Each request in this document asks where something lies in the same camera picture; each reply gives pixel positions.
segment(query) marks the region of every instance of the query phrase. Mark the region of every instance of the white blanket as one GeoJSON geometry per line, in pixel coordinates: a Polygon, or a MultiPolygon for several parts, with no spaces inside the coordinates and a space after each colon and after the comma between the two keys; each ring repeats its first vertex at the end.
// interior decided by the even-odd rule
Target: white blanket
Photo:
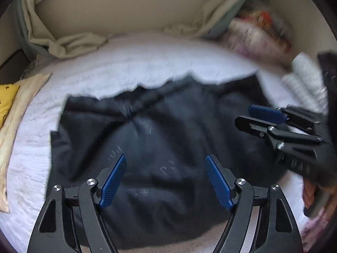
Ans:
{"type": "MultiPolygon", "coordinates": [[[[182,40],[155,33],[115,38],[99,51],[67,61],[53,61],[39,72],[52,72],[29,105],[17,131],[7,172],[10,214],[0,214],[0,228],[18,253],[26,252],[36,218],[44,202],[50,162],[50,130],[56,130],[68,95],[111,97],[138,84],[159,87],[167,79],[187,73],[205,83],[222,83],[249,76],[257,70],[266,97],[275,106],[296,104],[281,82],[279,67],[250,60],[202,40],[182,40]]],[[[305,222],[302,179],[288,173],[280,182],[299,227],[305,222]]],[[[162,247],[155,252],[212,252],[223,226],[200,239],[162,247]]],[[[242,252],[248,252],[254,225],[242,252]]],[[[152,252],[152,249],[132,252],[152,252]]]]}

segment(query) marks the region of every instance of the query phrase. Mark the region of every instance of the black cloth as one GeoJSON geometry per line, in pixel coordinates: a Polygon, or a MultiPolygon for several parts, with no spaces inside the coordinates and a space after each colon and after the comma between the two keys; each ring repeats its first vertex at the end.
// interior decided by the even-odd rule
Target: black cloth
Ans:
{"type": "Polygon", "coordinates": [[[331,139],[337,140],[337,55],[334,53],[318,54],[324,84],[328,92],[328,124],[331,139]]]}
{"type": "Polygon", "coordinates": [[[186,77],[103,100],[70,97],[51,133],[47,193],[95,178],[123,153],[127,172],[102,213],[117,248],[195,238],[229,215],[208,180],[207,155],[252,185],[269,186],[285,173],[264,140],[234,125],[251,104],[269,105],[256,76],[221,85],[186,77]]]}

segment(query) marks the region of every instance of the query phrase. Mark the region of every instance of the bed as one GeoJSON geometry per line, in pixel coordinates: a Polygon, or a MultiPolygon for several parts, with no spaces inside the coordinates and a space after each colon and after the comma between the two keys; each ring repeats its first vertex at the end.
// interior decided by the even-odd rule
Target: bed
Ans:
{"type": "MultiPolygon", "coordinates": [[[[37,10],[40,10],[40,15],[46,22],[49,20],[50,29],[55,30],[53,33],[62,36],[62,33],[68,33],[66,29],[69,27],[58,28],[53,23],[52,17],[55,16],[47,16],[48,12],[43,9],[48,5],[54,5],[56,8],[56,1],[62,5],[61,0],[45,0],[40,2],[37,10]]],[[[310,39],[308,34],[301,31],[303,20],[299,23],[291,10],[285,10],[281,6],[281,0],[270,0],[270,4],[283,11],[292,22],[295,34],[299,35],[294,43],[295,51],[306,51],[314,56],[319,50],[337,47],[335,39],[331,40],[333,34],[326,23],[313,23],[314,30],[325,32],[320,39],[310,39]]],[[[308,12],[311,12],[308,8],[314,8],[315,14],[319,14],[314,5],[307,6],[308,12]]],[[[109,29],[110,21],[107,21],[104,29],[109,29]]],[[[117,32],[125,33],[121,28],[122,25],[118,27],[117,32]]],[[[27,251],[33,226],[45,199],[51,167],[50,131],[57,129],[59,116],[68,95],[94,96],[101,99],[132,90],[139,84],[145,87],[159,87],[170,78],[180,79],[187,74],[192,74],[200,82],[222,83],[257,73],[262,90],[274,107],[299,105],[294,95],[281,82],[282,76],[287,72],[283,67],[258,63],[234,54],[216,42],[176,38],[157,32],[126,33],[113,37],[98,51],[70,60],[46,58],[45,62],[31,73],[31,76],[37,73],[52,75],[29,105],[17,131],[7,171],[10,213],[0,213],[0,229],[18,253],[27,251]]],[[[303,214],[302,182],[301,177],[291,172],[287,172],[279,182],[299,229],[302,229],[307,221],[303,214]]],[[[257,215],[258,209],[254,208],[242,253],[249,252],[257,215]]],[[[215,226],[192,241],[124,252],[212,252],[224,227],[225,224],[215,226]]]]}

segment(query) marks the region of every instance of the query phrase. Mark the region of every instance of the wall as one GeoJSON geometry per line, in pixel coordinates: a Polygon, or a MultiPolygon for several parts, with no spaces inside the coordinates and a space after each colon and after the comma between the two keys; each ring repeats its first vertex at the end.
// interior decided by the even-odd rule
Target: wall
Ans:
{"type": "Polygon", "coordinates": [[[207,0],[38,0],[35,10],[55,38],[162,30],[191,24],[207,0]]]}
{"type": "Polygon", "coordinates": [[[316,59],[320,51],[337,51],[337,41],[312,0],[270,0],[270,5],[286,17],[294,29],[294,52],[306,52],[316,59]]]}
{"type": "Polygon", "coordinates": [[[0,65],[19,49],[20,43],[14,28],[12,8],[9,6],[0,19],[0,65]]]}

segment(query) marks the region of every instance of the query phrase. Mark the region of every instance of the yellow pillow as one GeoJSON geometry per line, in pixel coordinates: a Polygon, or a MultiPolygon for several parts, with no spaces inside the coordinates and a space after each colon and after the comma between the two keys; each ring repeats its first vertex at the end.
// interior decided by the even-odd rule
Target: yellow pillow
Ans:
{"type": "Polygon", "coordinates": [[[20,86],[16,85],[0,85],[0,128],[11,109],[15,95],[20,86]]]}

